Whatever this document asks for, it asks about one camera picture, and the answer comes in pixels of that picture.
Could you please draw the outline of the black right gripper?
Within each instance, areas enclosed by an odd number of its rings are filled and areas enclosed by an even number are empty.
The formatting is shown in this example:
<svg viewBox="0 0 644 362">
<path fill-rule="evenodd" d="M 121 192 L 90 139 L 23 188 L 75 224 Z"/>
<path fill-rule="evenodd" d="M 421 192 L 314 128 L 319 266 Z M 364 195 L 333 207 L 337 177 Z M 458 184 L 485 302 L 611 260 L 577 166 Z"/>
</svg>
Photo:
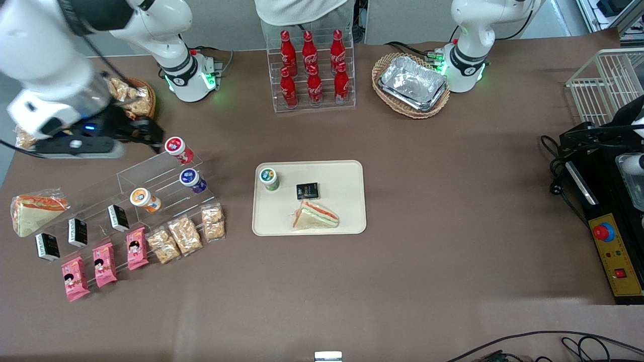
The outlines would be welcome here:
<svg viewBox="0 0 644 362">
<path fill-rule="evenodd" d="M 75 126 L 75 138 L 108 137 L 122 143 L 131 142 L 131 135 L 143 135 L 143 142 L 155 153 L 161 153 L 164 145 L 164 130 L 150 126 L 151 119 L 131 119 L 124 110 L 103 110 L 94 116 L 81 119 Z"/>
</svg>

